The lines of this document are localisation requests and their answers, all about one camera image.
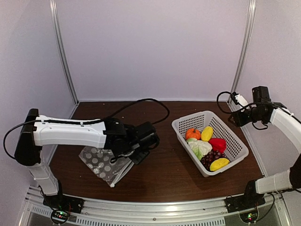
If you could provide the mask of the white toy cauliflower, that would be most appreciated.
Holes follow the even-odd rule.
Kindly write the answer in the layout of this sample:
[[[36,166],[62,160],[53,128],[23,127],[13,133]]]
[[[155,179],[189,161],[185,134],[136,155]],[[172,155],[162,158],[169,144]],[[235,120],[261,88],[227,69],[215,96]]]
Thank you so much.
[[[197,140],[195,138],[188,139],[186,142],[199,161],[202,157],[212,151],[212,146],[208,142]]]

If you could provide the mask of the clear polka dot zip bag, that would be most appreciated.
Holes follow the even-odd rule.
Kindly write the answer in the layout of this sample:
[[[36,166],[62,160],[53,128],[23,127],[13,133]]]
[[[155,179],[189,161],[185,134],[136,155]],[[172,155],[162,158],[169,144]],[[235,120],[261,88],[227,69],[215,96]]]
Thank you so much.
[[[111,188],[131,170],[134,163],[129,158],[121,158],[112,163],[114,157],[111,150],[104,150],[86,146],[79,154],[79,158],[98,177],[105,181]]]

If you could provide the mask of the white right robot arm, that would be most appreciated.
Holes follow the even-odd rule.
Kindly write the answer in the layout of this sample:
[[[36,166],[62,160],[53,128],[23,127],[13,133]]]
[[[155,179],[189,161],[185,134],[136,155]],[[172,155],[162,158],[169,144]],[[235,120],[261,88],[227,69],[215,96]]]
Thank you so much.
[[[241,94],[233,92],[231,100],[240,107],[230,114],[228,121],[237,127],[260,121],[268,128],[268,123],[278,128],[301,151],[301,121],[298,120],[282,103],[273,102],[269,96],[269,89],[265,86],[252,88],[253,102],[248,103]],[[245,193],[241,197],[241,204],[250,208],[258,202],[264,194],[282,191],[297,191],[301,188],[301,158],[298,157],[290,169],[269,177],[248,182]]]

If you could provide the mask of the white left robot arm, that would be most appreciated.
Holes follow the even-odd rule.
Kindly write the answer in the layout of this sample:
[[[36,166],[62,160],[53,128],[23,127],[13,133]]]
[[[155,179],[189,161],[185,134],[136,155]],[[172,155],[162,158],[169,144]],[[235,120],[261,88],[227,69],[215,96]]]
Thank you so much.
[[[68,200],[61,194],[60,182],[40,156],[43,146],[78,145],[109,150],[113,155],[111,163],[129,158],[138,165],[159,145],[156,129],[149,121],[133,126],[116,118],[65,120],[49,118],[40,115],[38,109],[31,109],[20,127],[14,158],[29,168],[43,193],[57,209],[65,208]]]

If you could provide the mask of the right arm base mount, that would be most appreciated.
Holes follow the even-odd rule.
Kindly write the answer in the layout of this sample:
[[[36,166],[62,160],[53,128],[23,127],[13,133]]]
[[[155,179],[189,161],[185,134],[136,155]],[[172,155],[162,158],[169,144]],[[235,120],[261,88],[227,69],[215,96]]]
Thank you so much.
[[[224,201],[228,213],[237,212],[241,221],[249,225],[256,223],[259,219],[258,207],[266,203],[263,196],[259,199],[247,199],[245,195],[229,195]]]

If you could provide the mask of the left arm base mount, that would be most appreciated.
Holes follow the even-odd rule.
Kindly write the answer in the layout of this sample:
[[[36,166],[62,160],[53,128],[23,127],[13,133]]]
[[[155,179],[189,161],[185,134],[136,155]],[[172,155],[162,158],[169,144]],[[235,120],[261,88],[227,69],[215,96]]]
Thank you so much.
[[[43,196],[43,204],[51,209],[50,219],[54,224],[66,223],[71,213],[80,214],[83,209],[84,200],[66,195]]]

